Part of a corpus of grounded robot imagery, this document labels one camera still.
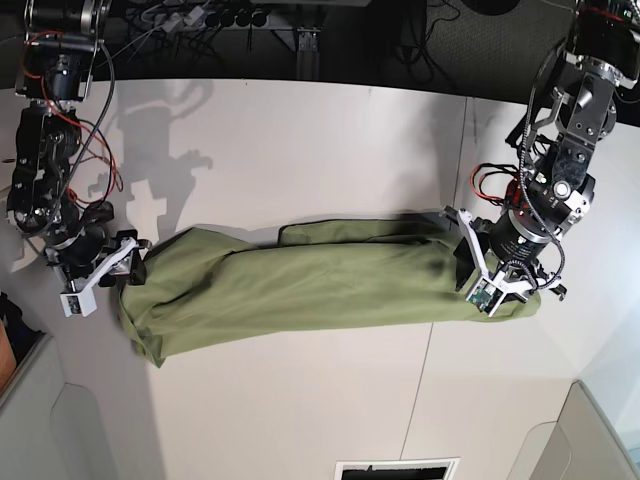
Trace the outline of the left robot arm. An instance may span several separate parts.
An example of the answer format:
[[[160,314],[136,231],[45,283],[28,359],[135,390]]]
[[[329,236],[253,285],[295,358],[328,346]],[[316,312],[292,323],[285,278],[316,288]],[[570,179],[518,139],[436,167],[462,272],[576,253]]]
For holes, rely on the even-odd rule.
[[[560,248],[589,212],[595,149],[616,124],[619,88],[631,90],[639,80],[638,2],[577,1],[572,14],[506,139],[517,164],[480,163],[469,175],[473,193],[499,207],[499,218],[463,208],[443,212],[463,236],[454,252],[456,286],[466,287],[466,301],[487,315],[540,290],[565,297],[562,272],[546,272],[538,257],[549,244]]]

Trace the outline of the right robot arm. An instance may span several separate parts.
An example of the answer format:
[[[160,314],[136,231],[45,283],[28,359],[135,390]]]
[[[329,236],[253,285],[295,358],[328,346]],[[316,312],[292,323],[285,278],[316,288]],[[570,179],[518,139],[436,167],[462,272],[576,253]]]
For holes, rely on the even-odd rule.
[[[67,291],[96,277],[100,287],[119,281],[142,285],[149,248],[134,230],[111,234],[110,194],[118,185],[103,121],[78,117],[104,44],[108,1],[27,1],[25,39],[16,93],[28,100],[16,131],[15,167],[6,212],[35,252],[62,277]]]

